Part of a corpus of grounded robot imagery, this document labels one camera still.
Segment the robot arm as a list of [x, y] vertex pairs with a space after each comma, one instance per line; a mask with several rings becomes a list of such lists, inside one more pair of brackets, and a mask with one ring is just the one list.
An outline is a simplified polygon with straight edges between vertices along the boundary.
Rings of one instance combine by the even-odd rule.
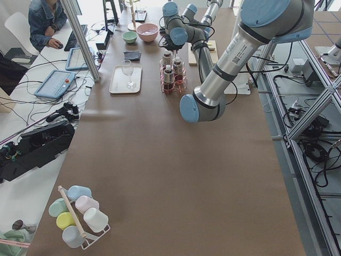
[[174, 52], [186, 43], [191, 44], [201, 82], [204, 82], [213, 68], [207, 42], [215, 32], [212, 23], [222, 4], [223, 1], [209, 1], [205, 15], [200, 21], [194, 18], [197, 8], [193, 4], [189, 4], [182, 14], [178, 13], [178, 5], [175, 2], [167, 2], [162, 8], [164, 41], [161, 47]]
[[204, 82], [180, 100], [189, 123], [213, 121], [225, 111], [224, 90], [261, 46], [301, 41], [311, 35], [314, 1], [244, 1], [238, 33]]

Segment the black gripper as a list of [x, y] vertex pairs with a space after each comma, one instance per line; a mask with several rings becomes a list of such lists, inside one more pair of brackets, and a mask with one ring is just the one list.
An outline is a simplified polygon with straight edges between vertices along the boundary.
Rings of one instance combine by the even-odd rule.
[[167, 34], [164, 34], [159, 41], [160, 48], [165, 48], [166, 50], [172, 52], [172, 60], [175, 60], [175, 51], [182, 49], [183, 46], [184, 46], [183, 44], [176, 45], [175, 43], [173, 43], [170, 36], [168, 36]]

